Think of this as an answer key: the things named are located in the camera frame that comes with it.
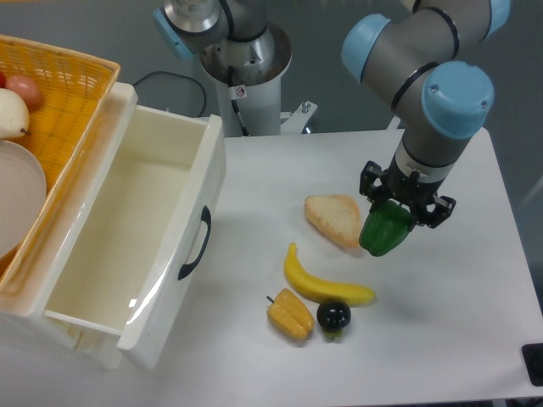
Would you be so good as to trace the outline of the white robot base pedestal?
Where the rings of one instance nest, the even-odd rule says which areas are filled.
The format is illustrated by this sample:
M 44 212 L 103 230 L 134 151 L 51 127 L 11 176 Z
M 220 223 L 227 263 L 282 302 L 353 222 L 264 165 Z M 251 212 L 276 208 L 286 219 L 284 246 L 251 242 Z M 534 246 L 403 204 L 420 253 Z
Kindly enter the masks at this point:
M 268 24 L 251 42 L 223 39 L 207 47 L 200 62 L 214 82 L 225 137 L 302 134 L 317 104 L 282 111 L 282 78 L 292 60 L 286 33 Z

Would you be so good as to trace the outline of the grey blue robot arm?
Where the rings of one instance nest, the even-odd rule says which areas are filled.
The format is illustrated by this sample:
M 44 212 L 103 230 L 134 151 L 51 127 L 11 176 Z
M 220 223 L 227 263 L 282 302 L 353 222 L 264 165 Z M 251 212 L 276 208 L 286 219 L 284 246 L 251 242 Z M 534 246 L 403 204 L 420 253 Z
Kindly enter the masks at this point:
M 451 216 L 456 202 L 439 187 L 494 102 L 490 78 L 457 55 L 501 28 L 510 7 L 416 1 L 398 24 L 370 14 L 346 35 L 344 67 L 406 124 L 390 165 L 368 162 L 361 172 L 359 190 L 371 204 L 367 229 L 386 209 L 403 231 L 435 228 Z M 214 79 L 227 135 L 279 132 L 280 79 L 292 51 L 265 2 L 166 1 L 154 21 L 179 58 L 198 57 Z

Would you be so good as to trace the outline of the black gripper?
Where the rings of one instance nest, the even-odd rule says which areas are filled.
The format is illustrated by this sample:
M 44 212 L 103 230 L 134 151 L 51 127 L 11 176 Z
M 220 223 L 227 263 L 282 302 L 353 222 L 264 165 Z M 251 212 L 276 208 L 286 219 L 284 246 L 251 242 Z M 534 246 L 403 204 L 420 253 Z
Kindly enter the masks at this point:
M 370 214 L 386 201 L 404 206 L 411 215 L 411 232 L 416 226 L 434 229 L 451 216 L 456 200 L 438 195 L 442 183 L 423 182 L 423 174 L 418 170 L 408 170 L 405 175 L 394 160 L 386 170 L 368 161 L 360 175 L 359 193 L 371 203 Z

